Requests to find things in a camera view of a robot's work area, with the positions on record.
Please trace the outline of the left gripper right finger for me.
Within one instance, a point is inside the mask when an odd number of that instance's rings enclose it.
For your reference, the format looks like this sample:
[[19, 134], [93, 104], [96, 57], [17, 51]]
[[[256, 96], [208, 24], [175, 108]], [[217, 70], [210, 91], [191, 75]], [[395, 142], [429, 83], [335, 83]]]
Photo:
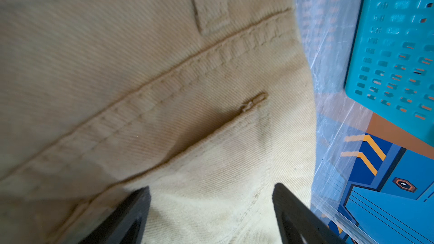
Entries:
[[272, 202], [282, 243], [344, 243], [282, 183], [275, 185]]

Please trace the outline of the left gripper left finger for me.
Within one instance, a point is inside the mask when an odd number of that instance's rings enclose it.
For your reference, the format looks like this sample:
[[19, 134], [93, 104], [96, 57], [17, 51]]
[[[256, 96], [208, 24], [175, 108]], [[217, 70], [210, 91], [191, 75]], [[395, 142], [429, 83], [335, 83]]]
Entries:
[[140, 244], [151, 203], [149, 187], [133, 192], [81, 244]]

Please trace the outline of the khaki long pants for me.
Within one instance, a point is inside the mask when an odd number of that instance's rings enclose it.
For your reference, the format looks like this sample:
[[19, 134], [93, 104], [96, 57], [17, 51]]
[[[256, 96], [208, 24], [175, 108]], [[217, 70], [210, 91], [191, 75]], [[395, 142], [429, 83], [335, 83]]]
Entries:
[[75, 244], [148, 188], [145, 244], [279, 244], [309, 206], [295, 0], [1, 0], [1, 242]]

